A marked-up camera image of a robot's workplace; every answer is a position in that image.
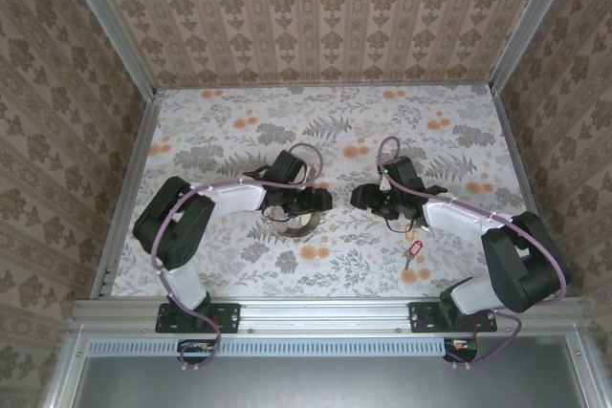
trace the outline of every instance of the aluminum frame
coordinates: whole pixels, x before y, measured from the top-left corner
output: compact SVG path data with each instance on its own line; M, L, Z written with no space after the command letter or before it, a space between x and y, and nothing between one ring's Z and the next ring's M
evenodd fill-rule
M132 80L142 94L144 101L150 103L155 97L155 77L151 74L138 52L127 29L123 26L109 0L86 0L87 5L96 15L98 22L106 32L113 47L132 76Z
M114 274L117 272L123 243L129 230L132 211L138 196L139 184L146 164L146 154L151 146L161 108L161 103L157 99L144 106L141 126L134 141L130 161L127 164L121 192L117 199L117 207L104 243L90 298L98 298L105 291L110 294L110 288L112 287Z
M470 333L413 333L408 320L411 303L432 298L328 298L328 299L241 299L217 298L215 302L241 304L238 336L258 338L391 338L466 337ZM158 307L163 297L114 297L78 301L68 336L62 349L45 408L73 405L87 358L90 339L120 337L156 339L160 337L212 338L211 334L155 333ZM523 336L564 336L579 386L588 408L609 407L610 388L582 315L578 298L566 298L552 306L534 306L520 314ZM512 320L498 317L496 333L508 336Z
M514 68L525 53L553 1L529 0L490 77L490 85L495 93L501 93L508 83Z
M495 111L497 112L497 117L499 118L499 123L501 124L501 131L504 135L504 138L506 139L506 145L508 146L510 159L513 162L514 173L516 174L516 179L518 180L520 193L523 195L525 207L527 208L527 210L537 214L538 211L536 200L534 199L534 193L532 192L532 188L529 185L529 179L527 178L527 173L525 172L523 161L520 158L518 146L516 145L513 130L510 126L510 120L508 119L508 115L506 114L506 109L504 108L504 103L501 99L501 95L495 90L492 90L492 98L493 105L495 106Z

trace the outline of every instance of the floral tablecloth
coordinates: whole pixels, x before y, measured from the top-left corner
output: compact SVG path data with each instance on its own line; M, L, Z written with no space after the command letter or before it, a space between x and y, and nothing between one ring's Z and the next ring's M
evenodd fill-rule
M426 186L439 184L491 211L524 210L511 158L485 86L291 87L166 92L120 258L113 295L163 295L149 258L131 235L164 181L220 182L271 163L304 141L323 154L334 209L300 239L279 236L260 213L211 222L196 265L213 296L431 296L486 270L480 247L417 229L416 257L403 234L349 204L375 182L376 151L402 140ZM295 153L310 164L308 150ZM404 229L391 223L395 229Z

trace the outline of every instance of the wall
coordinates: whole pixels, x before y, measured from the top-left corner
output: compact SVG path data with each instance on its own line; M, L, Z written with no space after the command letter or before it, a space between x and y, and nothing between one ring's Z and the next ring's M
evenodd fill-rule
M160 87L484 81L528 0L111 0Z
M612 362L612 0L555 0L504 88L540 212Z
M49 383L141 115L85 0L0 0L0 406Z

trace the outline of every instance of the keychain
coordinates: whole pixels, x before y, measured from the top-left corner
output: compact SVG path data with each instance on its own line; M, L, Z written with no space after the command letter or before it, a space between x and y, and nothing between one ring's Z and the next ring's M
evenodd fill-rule
M421 251L422 248L423 248L423 243L421 241L415 241L414 243L412 243L412 246L410 246L410 248L408 249L408 253L410 254L412 258L414 258L417 256L417 254Z

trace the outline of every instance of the perforated metal strip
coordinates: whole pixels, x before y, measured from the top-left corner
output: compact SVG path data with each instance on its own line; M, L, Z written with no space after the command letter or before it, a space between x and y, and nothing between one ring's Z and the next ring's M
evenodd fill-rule
M177 356L178 338L95 338L88 357ZM364 357L444 355L443 338L267 339L224 338L219 356L231 357ZM202 354L186 353L186 356Z

